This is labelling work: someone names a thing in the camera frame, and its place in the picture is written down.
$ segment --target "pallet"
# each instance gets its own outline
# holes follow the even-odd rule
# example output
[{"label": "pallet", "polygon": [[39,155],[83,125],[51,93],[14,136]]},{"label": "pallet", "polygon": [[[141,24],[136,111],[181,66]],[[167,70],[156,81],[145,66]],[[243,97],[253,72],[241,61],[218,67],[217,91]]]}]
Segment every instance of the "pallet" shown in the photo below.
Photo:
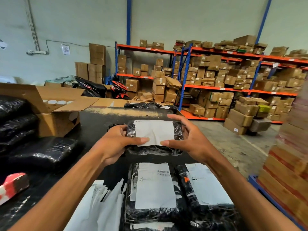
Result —
[{"label": "pallet", "polygon": [[257,183],[257,176],[256,175],[249,175],[248,182],[252,184],[253,187],[256,188],[268,201],[271,202],[279,211],[281,211],[286,217],[288,217],[300,230],[306,231],[300,224],[298,224],[294,218],[287,213],[286,210],[283,209],[258,183]]}]

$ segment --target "table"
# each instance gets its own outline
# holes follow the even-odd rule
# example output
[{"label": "table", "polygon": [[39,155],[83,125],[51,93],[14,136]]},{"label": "table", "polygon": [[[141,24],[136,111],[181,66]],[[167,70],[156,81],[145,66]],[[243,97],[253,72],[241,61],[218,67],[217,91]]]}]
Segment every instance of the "table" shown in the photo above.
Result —
[{"label": "table", "polygon": [[[30,179],[30,187],[8,202],[0,206],[0,231],[6,231],[17,222],[27,211],[29,211],[48,190],[71,168],[90,148],[99,140],[113,124],[126,124],[133,119],[156,119],[168,120],[167,110],[151,111],[154,115],[147,115],[142,110],[134,110],[134,116],[130,112],[123,112],[123,108],[109,108],[109,112],[90,112],[89,110],[80,112],[81,125],[75,127],[66,137],[77,139],[80,146],[75,152],[75,158],[68,163],[67,167],[57,173],[46,171],[26,171]],[[120,159],[110,166],[107,166],[98,176],[98,180],[105,180],[105,185],[109,189],[123,178],[128,179],[129,165],[134,162],[167,162],[171,167],[178,164],[194,163],[187,153],[180,156],[159,156],[159,155],[130,155],[124,154]],[[10,173],[20,172],[18,169],[5,169],[0,171],[2,178]]]}]

